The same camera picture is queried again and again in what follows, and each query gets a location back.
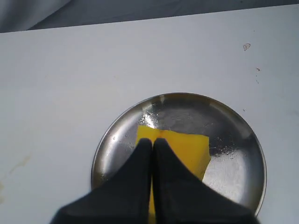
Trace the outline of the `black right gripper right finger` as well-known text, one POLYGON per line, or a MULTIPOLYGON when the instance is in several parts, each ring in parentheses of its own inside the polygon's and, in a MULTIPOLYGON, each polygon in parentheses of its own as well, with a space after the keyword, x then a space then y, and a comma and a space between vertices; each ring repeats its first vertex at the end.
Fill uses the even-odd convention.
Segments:
POLYGON ((165 139, 153 146, 153 196, 158 224, 257 224, 255 215, 206 186, 165 139))

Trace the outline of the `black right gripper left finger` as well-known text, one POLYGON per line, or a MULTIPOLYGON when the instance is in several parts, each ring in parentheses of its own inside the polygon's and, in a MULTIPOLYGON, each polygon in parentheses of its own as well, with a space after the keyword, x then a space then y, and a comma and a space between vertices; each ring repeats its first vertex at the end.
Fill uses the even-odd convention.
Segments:
POLYGON ((151 187, 149 139, 140 139, 133 153, 102 185, 60 208, 53 224, 146 224, 151 187))

